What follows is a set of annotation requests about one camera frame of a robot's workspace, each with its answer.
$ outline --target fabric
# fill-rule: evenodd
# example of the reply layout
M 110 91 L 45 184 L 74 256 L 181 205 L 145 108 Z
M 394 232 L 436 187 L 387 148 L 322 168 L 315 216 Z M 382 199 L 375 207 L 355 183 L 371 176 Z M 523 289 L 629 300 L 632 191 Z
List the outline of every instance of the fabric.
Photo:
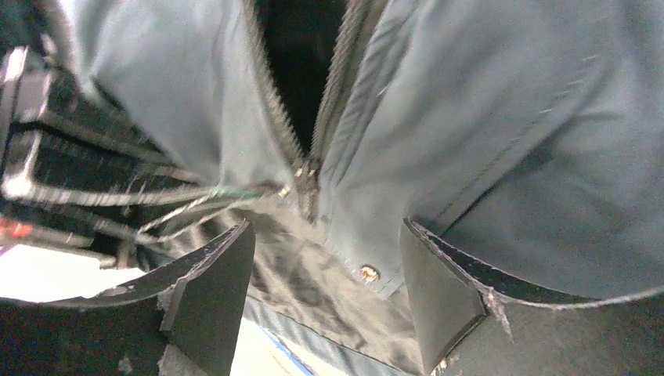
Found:
M 272 189 L 229 213 L 260 233 L 249 295 L 339 346 L 420 371 L 399 248 L 405 217 L 493 268 L 570 295 L 664 284 L 661 2 L 390 0 L 363 18 L 370 37 L 353 44 L 352 86 L 341 85 L 313 184 L 299 183 L 296 152 L 271 116 L 252 3 L 45 4 L 62 61 L 89 97 L 104 88 L 201 181 Z M 300 216 L 307 197 L 315 224 Z M 363 280 L 364 266 L 380 278 Z M 601 333 L 630 310 L 565 317 L 596 320 L 587 337 L 603 339 L 598 351 L 608 354 L 622 332 Z M 534 321 L 562 323 L 516 317 L 524 333 Z M 633 333 L 649 323 L 634 321 Z M 570 328 L 541 345 L 564 349 L 548 362 L 572 362 L 592 343 Z M 460 343 L 481 357 L 467 343 L 482 341 Z M 492 343 L 500 356 L 504 346 Z M 527 348 L 498 364 L 514 366 Z M 509 370 L 538 374 L 534 363 Z
M 290 344 L 297 344 L 297 350 L 311 353 L 317 359 L 327 362 L 347 375 L 379 374 L 384 376 L 404 376 L 405 373 L 397 371 L 384 363 L 374 360 L 360 352 L 356 352 L 336 342 L 318 335 L 308 327 L 293 321 L 287 316 L 275 313 L 263 306 L 260 301 L 248 298 L 244 308 L 244 315 L 249 320 L 268 328 L 270 331 L 280 333 L 280 338 L 289 343 L 289 349 L 300 357 L 300 352 L 291 348 Z

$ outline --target red light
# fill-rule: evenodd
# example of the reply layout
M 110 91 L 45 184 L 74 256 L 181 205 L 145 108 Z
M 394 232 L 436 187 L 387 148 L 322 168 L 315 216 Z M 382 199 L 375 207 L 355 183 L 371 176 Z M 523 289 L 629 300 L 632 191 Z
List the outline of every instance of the red light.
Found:
M 1 218 L 0 233 L 15 238 L 27 237 L 32 233 L 32 226 Z
M 26 237 L 32 232 L 32 226 L 17 223 L 12 230 L 12 237 Z

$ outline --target seam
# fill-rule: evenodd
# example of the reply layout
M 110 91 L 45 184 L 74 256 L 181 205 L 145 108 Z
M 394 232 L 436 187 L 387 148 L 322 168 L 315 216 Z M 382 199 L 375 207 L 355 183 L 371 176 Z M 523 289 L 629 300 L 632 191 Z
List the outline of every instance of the seam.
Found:
M 565 88 L 554 96 L 551 105 L 548 106 L 546 110 L 541 110 L 540 112 L 538 112 L 534 121 L 532 121 L 527 127 L 525 127 L 525 129 L 519 132 L 517 136 L 514 137 L 510 141 L 510 143 L 507 144 L 507 146 L 504 149 L 502 149 L 489 163 L 487 163 L 487 165 L 482 170 L 480 170 L 478 174 L 475 175 L 473 179 L 471 179 L 471 181 L 464 188 L 462 188 L 456 195 L 454 195 L 453 199 L 442 209 L 442 211 L 440 211 L 436 215 L 435 219 L 429 222 L 429 226 L 431 228 L 435 227 L 436 223 L 441 219 L 441 217 L 447 214 L 447 211 L 464 195 L 464 193 L 469 191 L 469 189 L 472 188 L 477 183 L 478 180 L 480 180 L 484 175 L 490 172 L 498 164 L 500 159 L 502 159 L 505 156 L 505 154 L 507 154 L 510 150 L 513 150 L 517 145 L 521 145 L 523 143 L 522 140 L 525 137 L 525 135 L 528 134 L 531 130 L 533 130 L 537 125 L 541 124 L 544 121 L 544 119 L 547 117 L 547 115 L 551 111 L 553 111 L 553 109 L 556 108 L 556 106 L 560 105 L 561 101 L 564 98 L 569 96 L 570 93 L 575 92 L 576 89 L 578 89 L 581 86 L 581 84 L 584 82 L 583 78 L 585 77 L 587 71 L 593 66 L 593 62 L 598 57 L 599 54 L 592 52 L 588 54 L 585 58 L 581 59 L 581 64 L 582 64 L 581 68 L 579 68 L 576 71 L 576 73 L 572 76 L 572 80 L 565 85 Z M 445 231 L 447 231 L 448 228 L 457 220 L 458 218 L 455 218 L 454 220 L 450 221 L 450 223 L 445 224 L 445 228 L 440 230 L 440 232 L 444 233 Z
M 375 61 L 375 60 L 380 61 L 380 63 L 375 68 L 371 69 L 372 71 L 375 71 L 376 74 L 368 74 L 367 73 L 362 81 L 357 81 L 353 85 L 354 86 L 353 91 L 355 91 L 358 87 L 361 87 L 361 86 L 366 86 L 366 87 L 368 87 L 368 89 L 365 89 L 366 91 L 363 93 L 363 95 L 361 95 L 360 98 L 354 98 L 354 99 L 352 97 L 349 98 L 349 99 L 353 99 L 353 102 L 354 102 L 352 107 L 347 107 L 348 113 L 353 114 L 352 115 L 353 120 L 348 122 L 348 123 L 352 124 L 352 126 L 348 125 L 347 128 L 353 129 L 354 132 L 350 133 L 350 135 L 348 137 L 348 140 L 351 139 L 351 136 L 355 136 L 355 135 L 359 135 L 359 139 L 357 140 L 357 142 L 354 143 L 354 150 L 351 153 L 348 151 L 348 149 L 351 147 L 350 143 L 345 143 L 343 145 L 343 147 L 341 148 L 339 154 L 338 154 L 339 155 L 339 161 L 334 165 L 334 167 L 330 168 L 329 174 L 330 174 L 331 177 L 334 177 L 338 173 L 338 170 L 339 170 L 339 167 L 340 167 L 339 165 L 341 164 L 340 162 L 341 162 L 342 159 L 344 159 L 343 156 L 348 154 L 348 153 L 351 154 L 347 158 L 345 158 L 348 161 L 348 164 L 346 165 L 345 170 L 342 173 L 339 172 L 339 173 L 341 173 L 341 176 L 339 176 L 336 179 L 333 179 L 332 183 L 335 186 L 339 185 L 339 183 L 343 179 L 346 171 L 348 171 L 348 168 L 350 167 L 350 164 L 351 164 L 351 160 L 353 159 L 353 157 L 355 156 L 355 153 L 359 149 L 359 144 L 362 143 L 362 140 L 363 140 L 364 135 L 366 133 L 366 129 L 369 126 L 370 120 L 367 121 L 366 124 L 363 127 L 360 127 L 359 123 L 362 121 L 362 119 L 364 119 L 366 117 L 366 115 L 369 111 L 373 111 L 375 113 L 375 110 L 380 105 L 380 100 L 379 100 L 379 101 L 377 101 L 375 106 L 371 106 L 371 107 L 367 106 L 367 104 L 372 99 L 374 99 L 376 97 L 375 93 L 377 91 L 376 88 L 377 88 L 377 85 L 378 85 L 379 81 L 383 81 L 385 78 L 387 78 L 388 79 L 387 81 L 389 82 L 389 77 L 392 76 L 396 72 L 396 70 L 398 69 L 398 67 L 399 67 L 399 65 L 402 61 L 402 57 L 406 54 L 407 47 L 406 47 L 406 43 L 404 43 L 404 48 L 402 49 L 402 51 L 400 51 L 399 54 L 397 56 L 395 56 L 395 58 L 393 59 L 393 61 L 396 60 L 397 63 L 392 65 L 393 69 L 392 69 L 391 72 L 390 71 L 386 72 L 386 66 L 387 66 L 387 60 L 388 60 L 388 59 L 386 59 L 386 57 L 388 57 L 388 55 L 392 51 L 392 49 L 395 48 L 395 45 L 396 45 L 397 41 L 399 40 L 399 36 L 400 36 L 401 32 L 404 30 L 404 25 L 412 19 L 412 15 L 413 15 L 413 11 L 411 10 L 411 11 L 408 12 L 408 14 L 402 20 L 399 20 L 398 22 L 395 22 L 393 25 L 390 25 L 390 27 L 387 30 L 382 31 L 380 34 L 374 34 L 373 37 L 369 41 L 369 45 L 370 45 L 372 42 L 375 42 L 376 40 L 380 40 L 381 38 L 390 38 L 391 39 L 390 42 L 385 42 L 385 45 L 381 46 L 377 51 L 373 52 L 371 56 L 365 56 L 364 59 L 363 59 L 362 64 L 360 65 L 360 70 L 361 70 L 363 67 L 366 67 L 367 62 L 369 62 L 369 61 Z
M 389 284 L 398 276 L 401 275 L 401 272 L 403 271 L 403 265 L 399 264 L 399 266 L 396 267 L 389 275 L 391 275 L 389 280 L 386 280 L 381 284 L 381 288 L 372 288 L 372 290 L 376 291 L 378 294 L 382 294 L 383 291 L 387 290 Z
M 254 300 L 254 303 L 259 304 L 259 305 L 261 306 L 260 310 L 267 309 L 267 310 L 269 310 L 271 313 L 273 313 L 274 315 L 276 315 L 276 316 L 280 316 L 280 317 L 282 317 L 282 318 L 284 318 L 284 319 L 286 319 L 286 320 L 291 321 L 293 324 L 295 324 L 295 325 L 297 325 L 297 326 L 299 326 L 299 327 L 302 327 L 302 328 L 306 329 L 307 331 L 310 331 L 311 333 L 315 334 L 316 336 L 322 338 L 322 339 L 325 340 L 325 341 L 332 342 L 332 344 L 334 344 L 335 346 L 337 346 L 337 347 L 339 347 L 339 348 L 341 348 L 341 349 L 343 349 L 343 350 L 345 350 L 345 351 L 349 351 L 349 352 L 351 352 L 351 353 L 355 353 L 355 354 L 358 355 L 358 356 L 361 356 L 361 357 L 363 357 L 363 358 L 366 358 L 366 359 L 368 359 L 369 361 L 372 361 L 372 362 L 378 363 L 378 364 L 380 364 L 382 367 L 389 368 L 389 369 L 391 369 L 391 370 L 393 370 L 393 371 L 395 371 L 395 372 L 399 372 L 400 374 L 408 374 L 408 373 L 405 372 L 405 371 L 398 370 L 398 369 L 396 369 L 396 368 L 394 368 L 394 367 L 392 367 L 392 366 L 390 366 L 390 365 L 388 365 L 388 364 L 385 364 L 385 363 L 381 362 L 381 361 L 378 360 L 378 359 L 375 359 L 375 358 L 373 358 L 373 357 L 371 357 L 371 356 L 368 356 L 367 354 L 363 354 L 363 353 L 361 353 L 361 352 L 359 352 L 359 351 L 357 351 L 357 350 L 355 350 L 355 349 L 351 349 L 351 348 L 349 348 L 349 347 L 347 347 L 347 346 L 345 346 L 345 345 L 342 345 L 342 344 L 340 344 L 340 343 L 337 343 L 336 341 L 333 341 L 332 339 L 330 339 L 330 338 L 328 338 L 328 337 L 326 337 L 326 336 L 324 336 L 324 335 L 318 333 L 317 331 L 313 330 L 313 329 L 310 328 L 309 326 L 307 326 L 307 325 L 305 325 L 305 324 L 302 324 L 302 323 L 296 321 L 296 319 L 294 319 L 294 318 L 292 318 L 292 317 L 289 317 L 289 316 L 287 316 L 287 315 L 285 315 L 285 314 L 283 314 L 283 313 L 280 313 L 280 312 L 277 312 L 277 311 L 271 310 L 271 309 L 268 308 L 268 307 L 267 307 L 267 306 L 266 306 L 266 305 L 265 305 L 260 299 L 254 297 L 254 296 L 247 295 L 247 297 L 250 298 L 250 299 L 252 299 L 252 300 Z
M 330 250 L 332 251 L 332 253 L 333 253 L 338 259 L 340 259 L 341 262 L 344 263 L 344 265 L 346 266 L 346 268 L 348 268 L 348 270 L 350 270 L 350 272 L 352 273 L 353 278 L 356 278 L 356 277 L 355 277 L 355 274 L 358 272 L 358 270 L 357 270 L 356 268 L 354 268 L 353 266 L 351 266 L 351 264 L 350 264 L 350 260 L 348 260 L 348 258 L 347 258 L 345 255 L 343 255 L 343 254 L 341 253 L 341 251 L 339 251 L 339 250 L 337 249 L 337 247 L 335 247 L 335 246 L 332 245 L 332 243 L 330 242 L 330 237 L 329 237 L 329 236 L 326 238 L 324 245 L 325 245 L 325 248 L 330 249 Z

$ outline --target zipper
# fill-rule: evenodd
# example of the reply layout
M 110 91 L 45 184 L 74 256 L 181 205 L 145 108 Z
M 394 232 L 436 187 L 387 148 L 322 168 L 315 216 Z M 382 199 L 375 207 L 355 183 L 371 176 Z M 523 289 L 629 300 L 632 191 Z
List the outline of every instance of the zipper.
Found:
M 334 46 L 334 54 L 330 63 L 330 72 L 327 76 L 323 98 L 316 116 L 311 152 L 305 155 L 272 77 L 265 38 L 258 21 L 257 7 L 254 0 L 243 1 L 260 91 L 264 96 L 265 105 L 272 122 L 272 129 L 276 133 L 281 149 L 293 168 L 296 189 L 299 193 L 301 214 L 310 222 L 314 222 L 317 215 L 319 168 L 327 154 L 331 136 L 337 127 L 337 124 L 332 124 L 331 121 L 333 111 L 340 99 L 342 85 L 349 69 L 355 42 L 362 28 L 370 2 L 371 0 L 348 0 L 348 6 L 341 21 Z

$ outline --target stitching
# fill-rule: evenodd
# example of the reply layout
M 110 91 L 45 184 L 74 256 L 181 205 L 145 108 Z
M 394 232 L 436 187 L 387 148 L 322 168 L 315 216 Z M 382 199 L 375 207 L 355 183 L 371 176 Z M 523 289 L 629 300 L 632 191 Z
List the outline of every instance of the stitching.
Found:
M 572 81 L 568 82 L 565 85 L 565 88 L 557 93 L 554 96 L 553 103 L 547 108 L 546 110 L 541 110 L 539 113 L 537 113 L 537 116 L 534 121 L 532 121 L 529 126 L 527 126 L 524 130 L 518 133 L 516 137 L 514 137 L 507 146 L 502 149 L 480 172 L 471 179 L 471 181 L 464 187 L 462 188 L 454 197 L 452 200 L 442 209 L 438 215 L 436 215 L 435 219 L 429 222 L 429 226 L 435 226 L 435 224 L 440 220 L 441 217 L 443 217 L 445 214 L 447 214 L 447 211 L 460 199 L 461 196 L 464 195 L 470 188 L 472 188 L 478 180 L 480 180 L 484 175 L 486 175 L 489 171 L 491 171 L 498 161 L 503 158 L 507 152 L 510 150 L 514 149 L 518 144 L 520 144 L 521 139 L 524 138 L 524 136 L 530 132 L 533 128 L 535 128 L 536 125 L 540 124 L 544 118 L 557 106 L 560 104 L 560 102 L 567 97 L 571 92 L 574 92 L 575 89 L 578 89 L 580 87 L 580 84 L 583 83 L 585 75 L 587 71 L 594 65 L 594 61 L 599 57 L 599 54 L 592 52 L 589 56 L 581 59 L 581 68 L 579 68 L 576 73 L 573 75 L 575 77 L 572 79 Z
M 365 56 L 363 64 L 360 66 L 360 69 L 363 67 L 366 67 L 367 62 L 369 61 L 375 61 L 378 60 L 380 63 L 378 64 L 377 67 L 375 67 L 372 71 L 376 71 L 376 74 L 367 74 L 366 77 L 363 79 L 363 81 L 357 81 L 354 85 L 354 89 L 360 87 L 360 86 L 365 86 L 367 89 L 365 89 L 365 92 L 363 93 L 363 100 L 360 101 L 360 99 L 356 99 L 352 105 L 352 107 L 348 107 L 346 110 L 348 111 L 349 114 L 354 114 L 353 120 L 349 121 L 348 123 L 352 123 L 352 129 L 355 131 L 351 133 L 351 136 L 353 135 L 360 135 L 359 140 L 354 143 L 355 144 L 355 150 L 353 150 L 352 155 L 347 158 L 348 165 L 346 166 L 344 170 L 344 175 L 345 172 L 348 170 L 348 167 L 350 166 L 350 160 L 353 159 L 355 153 L 357 152 L 359 148 L 359 144 L 362 142 L 364 135 L 366 133 L 366 129 L 369 126 L 370 121 L 366 123 L 366 126 L 364 127 L 359 127 L 358 123 L 364 119 L 366 116 L 367 112 L 370 110 L 367 106 L 367 103 L 371 100 L 376 98 L 375 95 L 372 95 L 372 93 L 376 92 L 376 87 L 378 82 L 380 81 L 379 78 L 382 77 L 388 77 L 390 75 L 393 75 L 396 69 L 398 68 L 398 65 L 402 61 L 402 57 L 406 54 L 407 48 L 402 49 L 402 51 L 399 53 L 398 56 L 396 56 L 394 59 L 391 59 L 391 61 L 397 61 L 398 63 L 393 66 L 392 72 L 385 72 L 385 66 L 387 65 L 386 62 L 388 59 L 385 59 L 385 57 L 392 51 L 392 49 L 395 47 L 396 42 L 399 40 L 399 35 L 401 32 L 404 30 L 404 25 L 406 25 L 409 20 L 412 20 L 412 15 L 414 14 L 414 11 L 409 12 L 402 20 L 399 22 L 394 22 L 394 24 L 390 25 L 389 28 L 385 31 L 383 31 L 381 34 L 375 34 L 369 41 L 369 45 L 379 39 L 390 37 L 391 41 L 390 42 L 385 42 L 385 45 L 383 45 L 381 48 L 379 48 L 377 51 L 374 51 L 371 56 Z M 371 107 L 372 111 L 375 112 L 375 110 L 378 107 L 378 103 L 376 104 L 375 107 Z M 347 150 L 350 147 L 350 143 L 346 143 L 340 150 L 339 155 L 343 156 L 347 154 Z M 337 174 L 337 170 L 339 168 L 339 164 L 341 163 L 341 159 L 339 158 L 339 161 L 335 164 L 333 168 L 330 169 L 330 176 L 334 176 Z M 337 183 L 335 184 L 338 186 L 338 184 L 341 182 L 343 179 L 343 176 L 338 177 Z
M 358 270 L 356 268 L 352 267 L 351 264 L 350 264 L 350 261 L 348 260 L 348 258 L 344 254 L 342 254 L 341 251 L 339 251 L 335 246 L 332 245 L 332 243 L 330 242 L 330 237 L 329 236 L 325 240 L 325 248 L 330 249 L 332 251 L 332 253 L 334 253 L 334 255 L 337 256 L 337 258 L 339 258 L 344 263 L 344 265 L 346 265 L 346 267 L 348 269 L 350 269 L 353 277 L 355 277 Z
M 378 289 L 376 288 L 377 286 L 376 286 L 375 288 L 372 288 L 372 290 L 375 290 L 378 294 L 382 294 L 383 291 L 385 291 L 385 290 L 388 288 L 389 284 L 390 284 L 390 283 L 391 283 L 396 277 L 399 277 L 399 276 L 400 276 L 400 274 L 401 274 L 400 272 L 402 272 L 402 270 L 403 270 L 403 266 L 402 266 L 402 265 L 397 266 L 396 269 L 394 269 L 394 271 L 392 271 L 392 273 L 390 273 L 390 274 L 392 275 L 392 277 L 390 277 L 389 280 L 386 280 L 385 282 L 383 282 L 383 284 L 381 284 L 382 287 L 381 287 L 380 290 L 378 290 Z

